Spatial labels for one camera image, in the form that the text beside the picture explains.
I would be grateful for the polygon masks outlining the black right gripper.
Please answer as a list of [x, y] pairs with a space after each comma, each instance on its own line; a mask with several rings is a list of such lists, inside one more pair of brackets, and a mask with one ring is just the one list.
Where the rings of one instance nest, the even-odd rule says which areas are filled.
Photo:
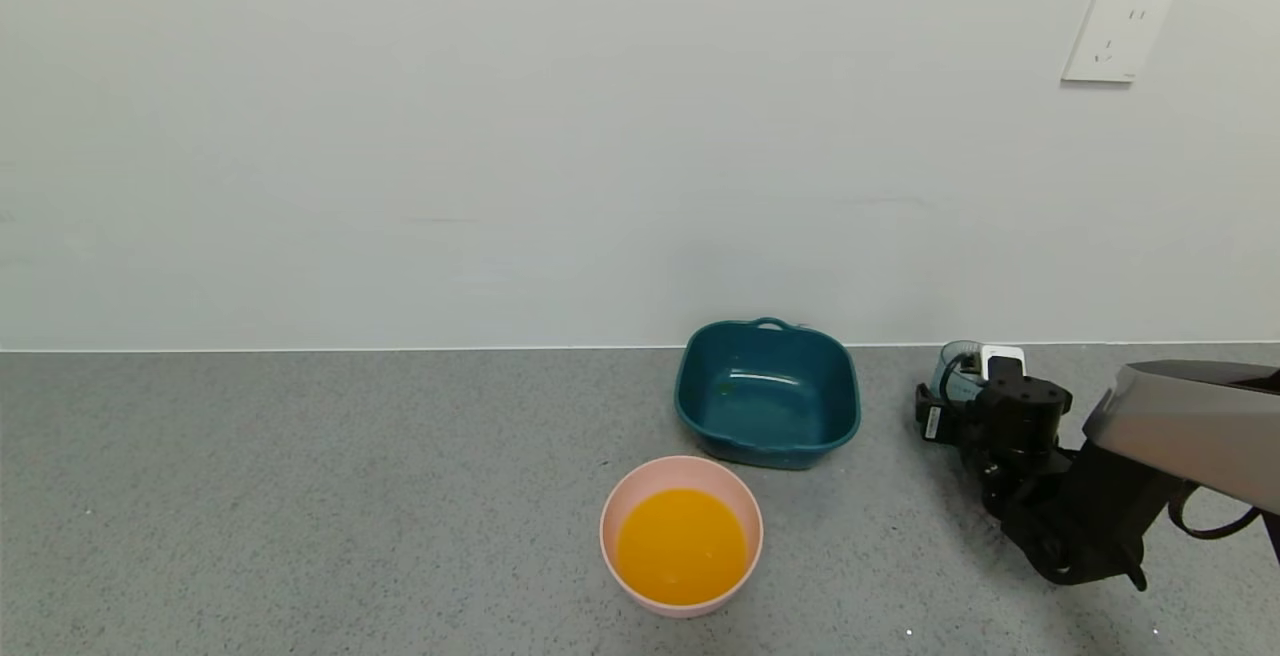
[[914, 418], [920, 422], [922, 438], [937, 445], [959, 445], [965, 424], [964, 411], [948, 406], [942, 400], [934, 400], [927, 383], [919, 383], [914, 391]]

